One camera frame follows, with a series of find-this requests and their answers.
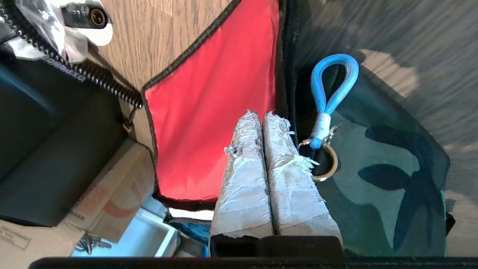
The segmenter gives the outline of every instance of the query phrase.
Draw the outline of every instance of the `wooden surface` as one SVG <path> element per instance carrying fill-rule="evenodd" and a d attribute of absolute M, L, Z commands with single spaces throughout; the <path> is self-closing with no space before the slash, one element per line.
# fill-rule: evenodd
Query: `wooden surface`
<path fill-rule="evenodd" d="M 100 54 L 136 88 L 163 70 L 229 0 L 103 0 L 112 42 Z M 452 160 L 448 207 L 457 224 L 454 256 L 478 256 L 478 2 L 476 0 L 306 0 L 320 8 L 304 27 L 321 28 L 315 49 L 349 52 L 384 80 Z M 152 147 L 144 110 L 138 141 Z"/>

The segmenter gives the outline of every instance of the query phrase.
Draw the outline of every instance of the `camouflage fabric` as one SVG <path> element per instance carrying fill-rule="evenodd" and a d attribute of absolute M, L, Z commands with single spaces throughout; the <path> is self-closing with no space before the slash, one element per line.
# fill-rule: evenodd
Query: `camouflage fabric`
<path fill-rule="evenodd" d="M 338 67 L 326 70 L 327 95 L 341 83 L 341 73 Z M 361 69 L 332 115 L 331 126 L 342 123 L 331 142 L 339 167 L 317 188 L 340 227 L 344 246 L 353 253 L 444 256 L 449 158 L 370 75 Z M 299 140 L 309 136 L 315 120 L 308 92 L 307 83 L 298 89 Z"/>

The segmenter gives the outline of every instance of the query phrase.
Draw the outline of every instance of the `bag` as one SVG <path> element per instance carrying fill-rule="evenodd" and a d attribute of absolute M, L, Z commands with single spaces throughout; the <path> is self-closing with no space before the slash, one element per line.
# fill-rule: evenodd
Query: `bag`
<path fill-rule="evenodd" d="M 214 209 L 234 125 L 247 109 L 287 118 L 293 141 L 308 138 L 316 118 L 314 65 L 352 49 L 321 49 L 327 31 L 314 23 L 317 0 L 233 0 L 204 33 L 143 88 L 150 121 L 155 198 L 176 209 Z M 344 70 L 328 68 L 326 95 Z M 344 247 L 361 256 L 444 256 L 444 187 L 450 161 L 440 145 L 360 67 L 332 114 L 342 123 L 331 146 L 338 169 L 317 183 Z"/>

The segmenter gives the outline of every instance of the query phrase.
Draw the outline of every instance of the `cardboard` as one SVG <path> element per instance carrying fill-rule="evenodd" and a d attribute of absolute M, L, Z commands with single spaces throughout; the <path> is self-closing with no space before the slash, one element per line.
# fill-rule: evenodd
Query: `cardboard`
<path fill-rule="evenodd" d="M 154 188 L 147 148 L 127 139 L 57 227 L 0 220 L 0 269 L 26 269 L 44 257 L 68 257 L 84 231 L 118 242 Z"/>
<path fill-rule="evenodd" d="M 44 257 L 70 256 L 83 233 L 63 222 L 50 228 L 0 220 L 0 269 L 26 269 Z"/>
<path fill-rule="evenodd" d="M 152 193 L 154 180 L 149 150 L 126 140 L 64 221 L 117 243 Z"/>

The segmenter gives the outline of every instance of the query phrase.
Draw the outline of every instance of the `coiled black cord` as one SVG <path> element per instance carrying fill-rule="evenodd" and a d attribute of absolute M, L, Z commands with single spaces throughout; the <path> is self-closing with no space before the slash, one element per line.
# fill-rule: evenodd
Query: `coiled black cord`
<path fill-rule="evenodd" d="M 0 0 L 0 16 L 20 38 L 24 39 L 29 44 L 32 44 L 33 47 L 37 48 L 45 55 L 48 55 L 50 58 L 61 63 L 69 70 L 73 70 L 86 77 L 94 84 L 100 86 L 119 99 L 133 105 L 135 108 L 143 107 L 143 101 L 139 92 L 128 89 L 117 83 L 112 75 L 101 70 L 100 67 L 94 66 L 91 63 L 71 64 L 61 58 L 55 49 L 45 41 L 35 27 L 33 27 L 20 10 L 18 10 L 15 6 L 14 0 Z"/>

